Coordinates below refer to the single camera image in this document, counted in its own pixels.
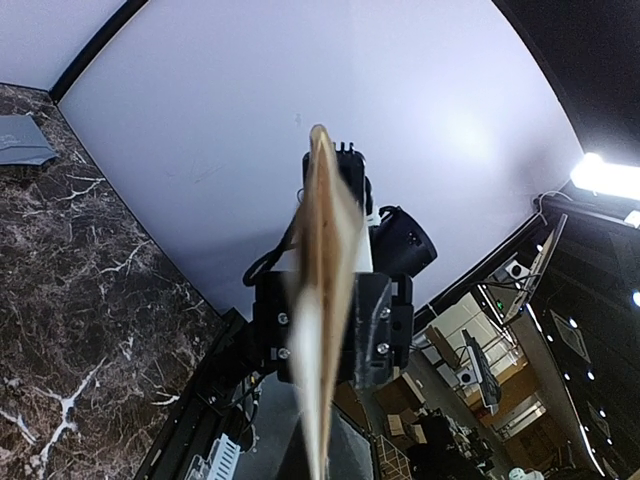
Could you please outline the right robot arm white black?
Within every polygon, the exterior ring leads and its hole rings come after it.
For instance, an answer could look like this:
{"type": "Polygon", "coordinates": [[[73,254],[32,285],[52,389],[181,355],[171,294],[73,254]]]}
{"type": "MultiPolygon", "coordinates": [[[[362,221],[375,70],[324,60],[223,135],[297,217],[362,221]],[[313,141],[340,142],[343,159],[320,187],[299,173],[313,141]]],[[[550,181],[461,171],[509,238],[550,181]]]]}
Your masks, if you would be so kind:
{"type": "MultiPolygon", "coordinates": [[[[369,229],[371,272],[355,276],[337,382],[362,389],[390,381],[408,365],[414,328],[413,279],[437,258],[423,228],[399,206],[379,209],[381,223],[369,229]]],[[[284,274],[272,268],[293,248],[286,230],[279,244],[254,262],[243,283],[255,289],[255,344],[264,352],[260,371],[289,383],[288,360],[280,355],[291,326],[284,274]]]]}

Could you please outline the beige letter paper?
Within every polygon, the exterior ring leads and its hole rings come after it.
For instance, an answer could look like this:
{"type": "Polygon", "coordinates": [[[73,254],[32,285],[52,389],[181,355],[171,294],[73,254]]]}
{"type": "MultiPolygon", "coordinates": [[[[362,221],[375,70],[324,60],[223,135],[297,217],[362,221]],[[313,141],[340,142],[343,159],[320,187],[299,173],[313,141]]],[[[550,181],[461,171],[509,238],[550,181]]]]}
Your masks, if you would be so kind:
{"type": "Polygon", "coordinates": [[[296,269],[288,290],[293,325],[287,346],[309,476],[322,479],[365,217],[340,174],[327,128],[313,126],[309,140],[303,200],[294,220],[296,269]]]}

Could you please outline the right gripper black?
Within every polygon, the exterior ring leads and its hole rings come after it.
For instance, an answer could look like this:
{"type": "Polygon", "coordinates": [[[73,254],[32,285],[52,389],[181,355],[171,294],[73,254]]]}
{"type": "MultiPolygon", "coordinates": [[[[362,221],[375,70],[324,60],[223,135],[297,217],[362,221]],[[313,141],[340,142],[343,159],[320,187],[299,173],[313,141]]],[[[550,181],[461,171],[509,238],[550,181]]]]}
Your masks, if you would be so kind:
{"type": "MultiPolygon", "coordinates": [[[[283,272],[257,279],[253,320],[263,346],[265,367],[283,383],[292,383],[293,325],[283,272]]],[[[357,389],[387,382],[395,369],[407,367],[414,327],[413,284],[410,276],[380,272],[357,273],[338,373],[351,375],[357,389]]]]}

